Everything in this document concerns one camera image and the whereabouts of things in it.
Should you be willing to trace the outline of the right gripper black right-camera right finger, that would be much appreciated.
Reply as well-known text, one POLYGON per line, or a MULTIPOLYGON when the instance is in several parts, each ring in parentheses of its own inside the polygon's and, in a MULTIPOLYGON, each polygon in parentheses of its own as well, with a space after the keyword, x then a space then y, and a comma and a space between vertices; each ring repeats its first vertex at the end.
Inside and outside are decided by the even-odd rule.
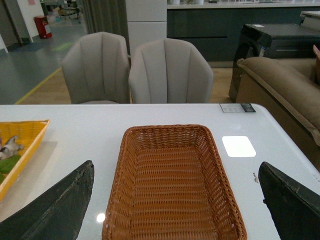
POLYGON ((275 228, 282 240, 320 238, 320 195, 264 161, 258 179, 275 228))

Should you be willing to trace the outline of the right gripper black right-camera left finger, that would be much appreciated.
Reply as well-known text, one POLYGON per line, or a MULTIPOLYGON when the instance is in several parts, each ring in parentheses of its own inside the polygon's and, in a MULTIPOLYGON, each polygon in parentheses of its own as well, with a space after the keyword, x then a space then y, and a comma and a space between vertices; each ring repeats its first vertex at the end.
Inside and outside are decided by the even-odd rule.
POLYGON ((2 240, 75 240, 91 200, 95 168, 87 160, 0 223, 2 240))

